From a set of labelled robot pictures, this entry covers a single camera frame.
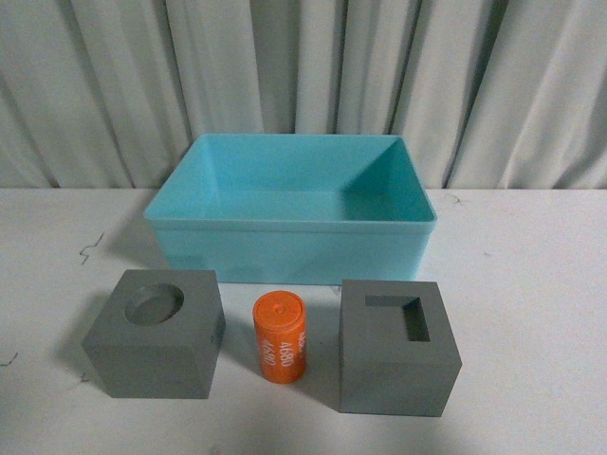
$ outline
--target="orange cylinder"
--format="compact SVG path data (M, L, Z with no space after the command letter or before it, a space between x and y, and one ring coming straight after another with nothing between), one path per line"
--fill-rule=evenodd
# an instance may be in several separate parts
M278 384L305 372L305 305L296 294L273 291L253 306L262 374Z

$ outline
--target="plastic bin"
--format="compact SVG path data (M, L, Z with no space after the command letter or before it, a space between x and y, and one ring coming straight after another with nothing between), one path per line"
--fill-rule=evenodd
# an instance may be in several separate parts
M220 282L413 280L436 214L400 136L205 135L145 210Z

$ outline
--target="curtain fold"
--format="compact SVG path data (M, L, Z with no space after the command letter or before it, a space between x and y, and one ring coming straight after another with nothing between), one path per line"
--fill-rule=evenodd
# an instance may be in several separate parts
M428 188L607 188L603 0L0 2L0 187L157 188L206 133L402 135Z

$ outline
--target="gray foam block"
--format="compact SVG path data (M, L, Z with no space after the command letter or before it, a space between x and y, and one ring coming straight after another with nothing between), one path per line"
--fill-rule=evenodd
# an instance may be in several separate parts
M435 282L343 282L340 412L440 417L461 366Z
M214 271L127 270L83 348L115 398L208 398L226 322Z

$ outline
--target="white table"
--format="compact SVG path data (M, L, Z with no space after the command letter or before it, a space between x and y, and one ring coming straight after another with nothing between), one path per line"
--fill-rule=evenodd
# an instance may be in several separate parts
M607 450L607 191L430 191L418 279L439 283L464 364L439 419L335 411L338 287L220 284L209 400L107 396L79 343L125 269L166 267L140 218L153 194L0 191L0 453ZM288 386L260 376L250 316L279 287L308 306Z

